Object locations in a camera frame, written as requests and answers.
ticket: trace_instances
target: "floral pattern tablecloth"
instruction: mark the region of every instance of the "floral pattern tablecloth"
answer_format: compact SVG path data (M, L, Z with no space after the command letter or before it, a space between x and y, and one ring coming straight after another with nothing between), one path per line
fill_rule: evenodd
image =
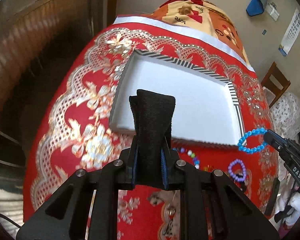
M231 44L242 51L233 25L228 20L222 25L224 33L231 32L236 40ZM77 169L100 169L130 146L131 137L111 131L108 118L124 64L135 48L184 59L227 77L234 84L245 130L271 128L268 104L256 74L228 44L194 28L143 16L119 17L77 57L46 110L28 161L25 221ZM262 140L248 138L248 146ZM247 155L235 149L174 146L195 152L200 169L205 171L218 168L227 172L231 161L242 159L247 169L245 193L261 211L265 210L277 176L276 152L266 147ZM192 163L187 154L180 157ZM241 172L239 166L234 171ZM119 191L117 238L177 239L178 208L178 192L147 186Z

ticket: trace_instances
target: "light switch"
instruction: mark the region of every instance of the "light switch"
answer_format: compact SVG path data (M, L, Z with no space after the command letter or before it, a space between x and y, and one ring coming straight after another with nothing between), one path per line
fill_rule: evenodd
M272 17L272 19L274 19L275 21L277 21L277 19L279 17L279 13L276 10L276 8L273 7L272 4L268 3L266 5L266 12Z

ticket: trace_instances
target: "wall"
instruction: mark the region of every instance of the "wall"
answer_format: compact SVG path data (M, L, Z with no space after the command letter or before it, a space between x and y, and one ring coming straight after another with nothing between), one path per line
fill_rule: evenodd
M117 14L138 14L153 12L167 0L118 0ZM300 33L289 54L284 57L278 47L292 19L300 6L296 0L268 0L277 5L280 14L275 22L267 13L249 17L246 8L250 0L208 0L222 8L234 22L242 39L249 60L260 80L275 61L283 74L291 81L288 91L300 97Z

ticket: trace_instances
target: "wooden chair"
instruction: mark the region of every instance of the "wooden chair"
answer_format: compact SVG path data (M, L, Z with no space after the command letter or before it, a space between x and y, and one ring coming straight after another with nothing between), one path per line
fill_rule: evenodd
M280 85L282 85L282 89L278 88L270 80L271 75L275 77L275 79L280 83ZM268 88L275 95L275 98L269 105L269 108L271 108L271 106L273 106L274 103L283 95L283 93L287 90L290 84L290 81L287 80L286 77L282 74L282 72L278 69L277 64L273 62L268 70L268 73L261 81L261 86Z

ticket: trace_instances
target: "white tray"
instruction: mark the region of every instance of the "white tray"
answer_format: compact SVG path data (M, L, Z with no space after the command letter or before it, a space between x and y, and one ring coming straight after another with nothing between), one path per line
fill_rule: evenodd
M232 82L178 58L135 50L125 65L112 105L109 127L134 133L129 96L138 89L176 98L172 139L211 146L236 146L244 135Z

